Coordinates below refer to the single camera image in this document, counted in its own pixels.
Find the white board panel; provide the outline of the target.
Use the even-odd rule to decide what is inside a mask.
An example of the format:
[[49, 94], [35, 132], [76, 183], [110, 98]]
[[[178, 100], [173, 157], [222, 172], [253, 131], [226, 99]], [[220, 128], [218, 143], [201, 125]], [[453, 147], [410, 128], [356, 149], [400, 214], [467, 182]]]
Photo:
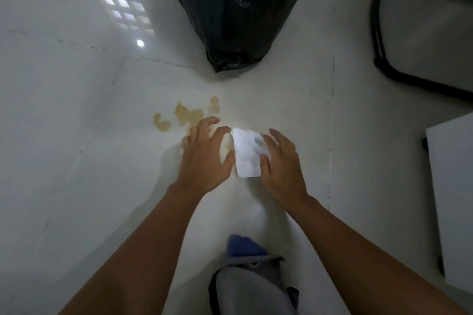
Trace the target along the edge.
[[473, 112], [426, 130], [443, 274], [473, 294]]

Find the person's right forearm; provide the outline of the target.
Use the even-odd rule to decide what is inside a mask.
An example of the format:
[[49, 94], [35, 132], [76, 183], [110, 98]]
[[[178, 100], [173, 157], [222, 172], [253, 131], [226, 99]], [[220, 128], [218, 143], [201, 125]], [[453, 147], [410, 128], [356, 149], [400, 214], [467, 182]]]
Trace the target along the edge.
[[468, 315], [307, 193], [295, 193], [287, 211], [307, 236], [352, 315]]

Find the person's left forearm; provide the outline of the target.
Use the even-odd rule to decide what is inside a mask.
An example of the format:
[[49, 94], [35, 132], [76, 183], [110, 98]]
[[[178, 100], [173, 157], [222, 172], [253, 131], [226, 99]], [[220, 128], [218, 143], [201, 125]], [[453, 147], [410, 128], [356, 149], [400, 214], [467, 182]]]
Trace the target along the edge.
[[160, 315], [184, 236], [206, 191], [175, 182], [58, 315]]

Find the person's grey trouser leg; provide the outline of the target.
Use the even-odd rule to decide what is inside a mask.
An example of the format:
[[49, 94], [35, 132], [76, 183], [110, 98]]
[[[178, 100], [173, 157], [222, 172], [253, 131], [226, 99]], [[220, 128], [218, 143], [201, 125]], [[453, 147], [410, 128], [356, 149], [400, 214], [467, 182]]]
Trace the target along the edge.
[[299, 315], [299, 290], [286, 286], [281, 256], [227, 257], [208, 287], [211, 315]]

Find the white paper tissue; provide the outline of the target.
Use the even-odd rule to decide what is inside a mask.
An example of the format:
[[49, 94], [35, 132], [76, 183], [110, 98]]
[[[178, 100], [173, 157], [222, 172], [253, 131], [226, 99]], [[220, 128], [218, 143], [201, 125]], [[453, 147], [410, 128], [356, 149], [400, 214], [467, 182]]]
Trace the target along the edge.
[[270, 159], [269, 149], [260, 133], [233, 127], [231, 131], [236, 157], [236, 171], [240, 178], [261, 176], [261, 155]]

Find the black metal chair frame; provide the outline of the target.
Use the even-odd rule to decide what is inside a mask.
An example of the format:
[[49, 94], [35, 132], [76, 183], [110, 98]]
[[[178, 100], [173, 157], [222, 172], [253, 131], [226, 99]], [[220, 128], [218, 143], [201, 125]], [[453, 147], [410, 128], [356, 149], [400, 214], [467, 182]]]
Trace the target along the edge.
[[453, 97], [461, 101], [473, 103], [473, 91], [459, 89], [436, 81], [402, 73], [390, 64], [383, 43], [380, 24], [380, 4], [381, 0], [371, 0], [370, 4], [370, 33], [374, 49], [373, 63], [375, 67], [384, 76], [396, 82], [441, 94], [446, 97]]

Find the person's left hand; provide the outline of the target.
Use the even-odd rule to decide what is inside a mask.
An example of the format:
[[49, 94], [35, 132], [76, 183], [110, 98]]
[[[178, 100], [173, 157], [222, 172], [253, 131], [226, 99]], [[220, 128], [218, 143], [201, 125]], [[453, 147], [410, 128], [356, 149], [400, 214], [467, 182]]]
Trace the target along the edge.
[[180, 164], [175, 186], [182, 192], [202, 198], [226, 179], [221, 179], [220, 147], [228, 126], [218, 127], [209, 139], [196, 137], [188, 144]]

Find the brown liquid spill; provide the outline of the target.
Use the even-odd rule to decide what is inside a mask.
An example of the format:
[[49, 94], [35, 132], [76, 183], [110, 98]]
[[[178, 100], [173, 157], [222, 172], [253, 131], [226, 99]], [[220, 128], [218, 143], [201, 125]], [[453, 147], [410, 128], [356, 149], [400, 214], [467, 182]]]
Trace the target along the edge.
[[149, 122], [155, 147], [166, 149], [177, 146], [181, 151], [182, 139], [189, 138], [189, 143], [198, 133], [200, 120], [220, 115], [217, 97], [210, 97], [203, 106], [189, 101], [173, 99], [160, 105], [154, 103], [149, 107]]

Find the person's right hand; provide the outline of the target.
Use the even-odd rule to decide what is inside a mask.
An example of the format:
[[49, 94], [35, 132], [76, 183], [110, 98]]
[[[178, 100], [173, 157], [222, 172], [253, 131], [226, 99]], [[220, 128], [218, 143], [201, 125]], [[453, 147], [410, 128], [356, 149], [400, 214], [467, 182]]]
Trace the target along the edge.
[[270, 133], [264, 134], [263, 139], [270, 152], [271, 178], [261, 182], [283, 209], [292, 214], [309, 198], [296, 147], [295, 154], [284, 154]]

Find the person's blue shoe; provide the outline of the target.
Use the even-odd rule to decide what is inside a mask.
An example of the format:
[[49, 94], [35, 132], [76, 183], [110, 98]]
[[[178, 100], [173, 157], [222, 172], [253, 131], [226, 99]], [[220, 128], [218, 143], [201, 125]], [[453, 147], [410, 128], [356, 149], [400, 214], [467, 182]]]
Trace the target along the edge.
[[265, 248], [247, 236], [233, 234], [228, 238], [225, 266], [242, 264], [256, 265], [265, 262], [285, 262], [280, 255], [270, 255]]

